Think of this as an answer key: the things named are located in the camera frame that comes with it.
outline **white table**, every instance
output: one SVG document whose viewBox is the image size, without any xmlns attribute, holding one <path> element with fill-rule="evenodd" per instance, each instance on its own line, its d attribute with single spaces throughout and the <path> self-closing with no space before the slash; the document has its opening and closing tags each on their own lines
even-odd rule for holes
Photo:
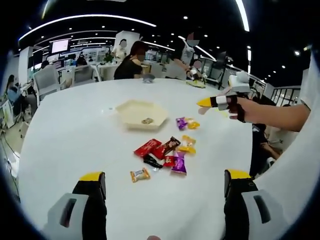
<svg viewBox="0 0 320 240">
<path fill-rule="evenodd" d="M 79 178 L 104 171 L 108 240 L 221 238 L 225 227 L 224 171 L 249 172 L 252 125 L 230 120 L 214 109 L 199 115 L 196 105 L 219 91 L 181 80 L 104 81 L 69 88 L 45 97 L 25 136 L 20 161 L 21 206 L 37 229 L 47 212 Z M 115 107 L 129 99 L 155 102 L 169 112 L 158 132 L 127 130 Z M 197 130 L 180 132 L 175 118 L 192 117 Z M 197 140 L 186 156 L 187 176 L 169 169 L 132 183 L 130 171 L 147 167 L 133 151 L 152 138 L 162 142 L 187 134 Z"/>
</svg>

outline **human hand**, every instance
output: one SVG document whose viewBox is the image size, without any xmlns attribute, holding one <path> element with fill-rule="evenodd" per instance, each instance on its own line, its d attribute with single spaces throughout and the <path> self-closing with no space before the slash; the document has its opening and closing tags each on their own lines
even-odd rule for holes
<svg viewBox="0 0 320 240">
<path fill-rule="evenodd" d="M 271 148 L 271 146 L 267 142 L 261 143 L 260 147 L 262 147 L 264 150 L 266 150 L 268 152 L 272 152 L 273 151 L 273 149 Z"/>
<path fill-rule="evenodd" d="M 231 98 L 227 97 L 227 102 L 231 103 Z M 229 113 L 238 114 L 239 107 L 244 111 L 244 121 L 247 123 L 258 124 L 262 105 L 242 97 L 237 97 L 237 103 L 229 105 Z M 230 119 L 238 119 L 237 115 L 230 116 Z"/>
</svg>

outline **ceiling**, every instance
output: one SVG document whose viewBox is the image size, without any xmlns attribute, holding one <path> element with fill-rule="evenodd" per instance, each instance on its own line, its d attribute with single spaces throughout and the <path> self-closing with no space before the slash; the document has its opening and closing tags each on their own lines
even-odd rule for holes
<svg viewBox="0 0 320 240">
<path fill-rule="evenodd" d="M 177 36 L 186 37 L 198 29 L 203 35 L 199 46 L 214 57 L 219 52 L 227 51 L 235 67 L 247 70 L 247 46 L 250 46 L 251 74 L 262 80 L 266 78 L 265 81 L 275 87 L 295 86 L 301 83 L 302 70 L 309 66 L 310 51 L 304 51 L 303 48 L 312 43 L 313 29 L 316 29 L 318 22 L 316 8 L 308 1 L 242 0 L 250 32 L 244 30 L 236 0 L 197 0 L 193 4 L 186 4 L 182 0 L 49 0 L 43 19 L 47 0 L 23 1 L 14 7 L 24 11 L 15 14 L 10 25 L 4 28 L 11 34 L 5 41 L 8 47 L 18 53 L 18 49 L 36 44 L 45 47 L 48 39 L 59 35 L 67 34 L 61 39 L 71 35 L 73 39 L 115 37 L 114 31 L 134 29 L 143 36 L 144 41 L 156 41 L 157 44 L 170 47 L 171 41 L 180 41 Z M 119 18 L 83 17 L 49 24 L 18 43 L 29 27 L 34 29 L 56 19 L 87 14 L 129 17 L 155 24 L 156 27 Z M 91 41 L 105 42 L 101 39 Z M 295 56 L 294 51 L 300 51 L 301 55 Z"/>
</svg>

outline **hexagonal tray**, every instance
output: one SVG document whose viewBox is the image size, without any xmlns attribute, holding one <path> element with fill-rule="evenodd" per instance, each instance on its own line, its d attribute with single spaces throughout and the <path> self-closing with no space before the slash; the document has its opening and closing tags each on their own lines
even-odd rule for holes
<svg viewBox="0 0 320 240">
<path fill-rule="evenodd" d="M 128 100 L 115 108 L 120 114 L 122 122 L 133 129 L 155 130 L 168 117 L 168 112 L 161 106 L 147 101 Z M 150 118 L 153 122 L 142 123 L 143 120 Z"/>
</svg>

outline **woman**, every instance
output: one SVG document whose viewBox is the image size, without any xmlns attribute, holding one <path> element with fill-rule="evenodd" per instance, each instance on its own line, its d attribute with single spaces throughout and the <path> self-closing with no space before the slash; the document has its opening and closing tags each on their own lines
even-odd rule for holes
<svg viewBox="0 0 320 240">
<path fill-rule="evenodd" d="M 121 39 L 120 44 L 118 46 L 114 46 L 111 55 L 115 57 L 117 61 L 123 61 L 127 56 L 126 47 L 127 39 Z"/>
<path fill-rule="evenodd" d="M 142 61 L 145 59 L 148 45 L 143 41 L 136 41 L 131 48 L 130 54 L 126 56 L 123 62 L 114 72 L 114 79 L 139 79 L 143 71 Z"/>
<path fill-rule="evenodd" d="M 16 116 L 22 111 L 24 111 L 26 108 L 28 108 L 28 105 L 31 106 L 31 116 L 35 114 L 38 105 L 37 105 L 37 99 L 34 95 L 30 94 L 26 97 L 22 96 L 20 87 L 17 87 L 14 85 L 15 76 L 10 75 L 8 79 L 8 83 L 6 85 L 6 94 L 7 98 L 13 105 L 13 114 Z"/>
</svg>

